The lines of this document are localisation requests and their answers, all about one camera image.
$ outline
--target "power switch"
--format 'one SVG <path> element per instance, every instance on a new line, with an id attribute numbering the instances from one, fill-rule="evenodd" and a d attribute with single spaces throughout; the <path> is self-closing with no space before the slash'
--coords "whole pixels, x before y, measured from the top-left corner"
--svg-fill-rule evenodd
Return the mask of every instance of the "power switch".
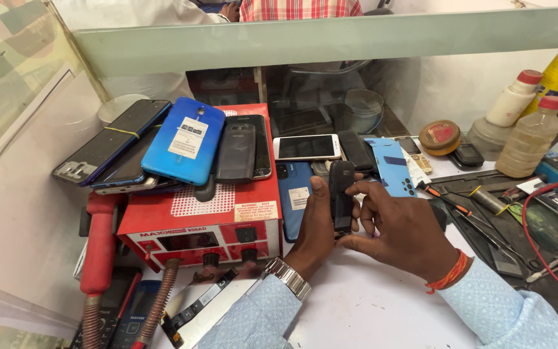
<path id="1" fill-rule="evenodd" d="M 239 243 L 254 242 L 257 240 L 257 232 L 255 227 L 237 228 L 236 238 Z"/>

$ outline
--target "wrist watch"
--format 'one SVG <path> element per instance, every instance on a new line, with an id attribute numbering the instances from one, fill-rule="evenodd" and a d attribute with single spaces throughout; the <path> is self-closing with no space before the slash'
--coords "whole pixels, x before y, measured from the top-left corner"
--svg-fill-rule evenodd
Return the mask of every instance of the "wrist watch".
<path id="1" fill-rule="evenodd" d="M 287 265 L 281 258 L 275 257 L 271 260 L 262 273 L 262 279 L 266 279 L 268 274 L 275 275 L 294 293 L 296 298 L 303 302 L 311 292 L 311 286 L 297 272 Z"/>

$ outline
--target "shirt sleeve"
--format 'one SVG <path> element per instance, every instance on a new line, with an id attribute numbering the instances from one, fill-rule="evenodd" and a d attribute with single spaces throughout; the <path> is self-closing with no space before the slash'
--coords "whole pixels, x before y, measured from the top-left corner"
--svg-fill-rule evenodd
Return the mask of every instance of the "shirt sleeve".
<path id="1" fill-rule="evenodd" d="M 516 292 L 479 258 L 458 283 L 437 292 L 477 334 L 478 348 L 558 348 L 553 307 L 535 292 Z"/>
<path id="2" fill-rule="evenodd" d="M 285 349 L 283 337 L 302 303 L 276 276 L 241 297 L 198 343 L 199 349 Z"/>

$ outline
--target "rubber band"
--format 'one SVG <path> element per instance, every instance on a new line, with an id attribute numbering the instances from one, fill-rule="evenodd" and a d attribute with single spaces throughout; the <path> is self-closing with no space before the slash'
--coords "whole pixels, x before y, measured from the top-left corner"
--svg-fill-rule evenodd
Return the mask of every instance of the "rubber band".
<path id="1" fill-rule="evenodd" d="M 456 265 L 453 266 L 451 271 L 449 271 L 449 273 L 444 278 L 438 280 L 437 282 L 432 282 L 431 284 L 425 284 L 425 287 L 429 287 L 432 289 L 431 291 L 427 291 L 427 294 L 434 294 L 434 290 L 442 290 L 445 286 L 447 286 L 448 283 L 455 280 L 458 275 L 460 275 L 464 271 L 464 268 L 466 268 L 466 255 L 464 254 L 464 252 L 462 252 L 462 250 L 456 250 L 460 252 L 460 258 L 458 258 Z"/>
<path id="2" fill-rule="evenodd" d="M 129 135 L 133 135 L 133 136 L 137 137 L 137 139 L 140 139 L 140 138 L 141 138 L 141 137 L 139 137 L 139 135 L 136 134 L 135 132 L 124 131 L 124 130 L 118 130 L 118 129 L 114 129 L 114 128 L 112 128 L 112 127 L 107 127 L 107 126 L 105 126 L 105 128 L 106 128 L 107 130 L 111 130 L 111 131 L 118 131 L 118 132 L 121 132 L 121 133 L 128 133 Z"/>

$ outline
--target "copper spring hose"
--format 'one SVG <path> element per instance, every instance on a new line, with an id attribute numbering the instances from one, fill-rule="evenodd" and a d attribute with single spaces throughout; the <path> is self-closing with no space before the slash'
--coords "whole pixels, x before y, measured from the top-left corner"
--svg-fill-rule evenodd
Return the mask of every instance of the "copper spring hose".
<path id="1" fill-rule="evenodd" d="M 180 259 L 168 259 L 165 263 L 165 271 L 163 272 L 163 279 L 160 282 L 159 292 L 156 295 L 152 309 L 148 314 L 148 318 L 137 335 L 137 339 L 133 344 L 132 349 L 141 349 L 152 340 L 156 326 L 159 324 L 160 316 L 165 309 L 167 297 L 169 297 L 169 293 L 171 292 L 172 287 L 174 287 L 175 277 L 178 275 L 179 268 Z"/>
<path id="2" fill-rule="evenodd" d="M 100 346 L 100 295 L 86 297 L 83 303 L 83 349 Z"/>

